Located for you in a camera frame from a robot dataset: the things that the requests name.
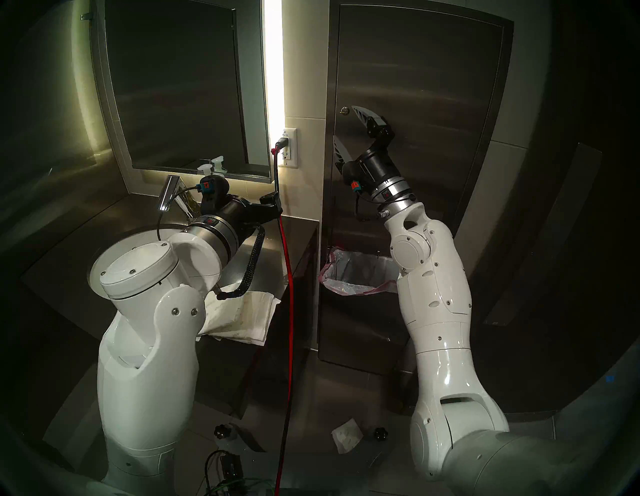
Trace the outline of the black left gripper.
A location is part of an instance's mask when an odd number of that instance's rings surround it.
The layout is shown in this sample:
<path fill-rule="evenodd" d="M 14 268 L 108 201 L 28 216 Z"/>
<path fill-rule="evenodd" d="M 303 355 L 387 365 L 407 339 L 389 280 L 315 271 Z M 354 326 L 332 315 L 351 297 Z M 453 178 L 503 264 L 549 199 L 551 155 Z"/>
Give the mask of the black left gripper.
<path fill-rule="evenodd" d="M 280 195 L 261 196 L 259 203 L 230 195 L 227 203 L 228 221 L 238 236 L 251 236 L 259 225 L 276 220 L 282 213 Z"/>

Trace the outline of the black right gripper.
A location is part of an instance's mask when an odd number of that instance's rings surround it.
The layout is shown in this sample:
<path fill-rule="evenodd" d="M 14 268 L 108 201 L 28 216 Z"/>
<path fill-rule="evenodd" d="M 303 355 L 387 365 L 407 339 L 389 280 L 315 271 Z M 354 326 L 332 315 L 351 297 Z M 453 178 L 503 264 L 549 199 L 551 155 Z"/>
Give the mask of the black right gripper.
<path fill-rule="evenodd" d="M 353 191 L 367 193 L 371 198 L 391 198 L 393 193 L 382 191 L 400 183 L 400 173 L 388 153 L 393 141 L 393 130 L 387 121 L 375 112 L 352 105 L 358 119 L 367 129 L 373 144 L 358 157 L 353 158 L 346 146 L 337 137 L 333 137 L 333 155 L 335 168 L 342 175 L 342 182 Z"/>

